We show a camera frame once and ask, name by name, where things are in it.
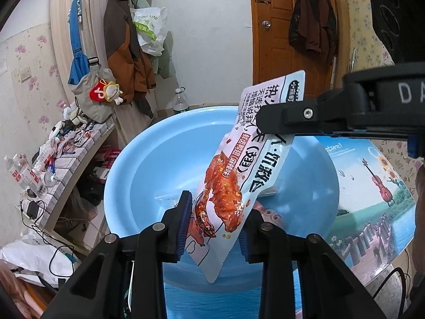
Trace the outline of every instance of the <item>human hand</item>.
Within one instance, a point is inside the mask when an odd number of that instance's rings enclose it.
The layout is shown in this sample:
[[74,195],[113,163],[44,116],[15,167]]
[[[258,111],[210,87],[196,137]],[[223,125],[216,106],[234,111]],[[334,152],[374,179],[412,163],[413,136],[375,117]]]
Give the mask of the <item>human hand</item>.
[[425,167],[421,166],[416,175],[418,202],[415,212],[415,234],[412,245],[412,260],[415,269],[425,274]]

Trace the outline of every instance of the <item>screw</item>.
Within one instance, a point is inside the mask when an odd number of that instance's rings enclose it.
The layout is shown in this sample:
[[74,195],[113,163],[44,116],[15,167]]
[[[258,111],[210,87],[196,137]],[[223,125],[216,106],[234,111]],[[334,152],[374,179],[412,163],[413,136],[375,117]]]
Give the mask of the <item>screw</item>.
[[311,119],[313,117],[313,110],[310,108],[306,108],[303,113],[306,119]]
[[164,228],[165,228],[165,224],[161,222],[155,223],[152,226],[152,229],[154,229],[154,231],[161,231],[161,230],[164,230]]
[[116,240],[116,235],[115,234],[107,234],[105,236],[105,242],[106,243],[112,243],[112,242],[115,242],[115,240]]
[[310,234],[309,235],[309,241],[311,243],[319,243],[320,242],[320,236],[318,234]]
[[260,225],[260,228],[264,231],[271,231],[271,229],[273,229],[273,224],[269,222],[264,222]]

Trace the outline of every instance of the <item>jacket on door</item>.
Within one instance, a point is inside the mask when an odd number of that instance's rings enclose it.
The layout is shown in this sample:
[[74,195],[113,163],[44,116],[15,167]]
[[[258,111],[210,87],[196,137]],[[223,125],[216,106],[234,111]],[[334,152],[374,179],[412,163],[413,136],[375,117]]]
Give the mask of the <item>jacket on door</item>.
[[136,102],[145,100],[147,90],[156,87],[156,83],[152,65],[140,49],[128,2],[108,0],[103,27],[109,68],[120,84],[122,98],[130,103],[133,99]]
[[330,65],[337,51],[337,21],[330,0],[297,0],[289,43],[299,53]]

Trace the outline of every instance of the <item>light switch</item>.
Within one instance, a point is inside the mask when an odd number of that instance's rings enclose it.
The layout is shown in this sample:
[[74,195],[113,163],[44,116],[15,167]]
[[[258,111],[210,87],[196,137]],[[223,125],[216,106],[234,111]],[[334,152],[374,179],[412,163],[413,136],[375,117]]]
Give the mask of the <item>light switch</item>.
[[29,68],[29,66],[21,69],[19,71],[19,76],[21,77],[21,83],[31,78],[31,69]]

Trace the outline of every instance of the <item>red cello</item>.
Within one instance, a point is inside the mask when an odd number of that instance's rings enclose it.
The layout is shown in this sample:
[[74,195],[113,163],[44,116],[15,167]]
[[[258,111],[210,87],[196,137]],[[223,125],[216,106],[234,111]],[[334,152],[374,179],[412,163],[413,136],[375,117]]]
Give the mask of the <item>red cello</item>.
[[382,199],[388,204],[388,206],[390,206],[390,201],[391,200],[394,201],[393,200],[393,195],[391,194],[390,190],[387,187],[385,187],[382,184],[381,179],[378,176],[376,176],[372,172],[372,170],[370,170],[370,168],[368,167],[368,163],[367,163],[367,161],[364,158],[362,159],[362,163],[369,170],[369,172],[372,174],[372,181],[373,181],[373,183],[375,185],[378,186],[379,193],[381,194]]

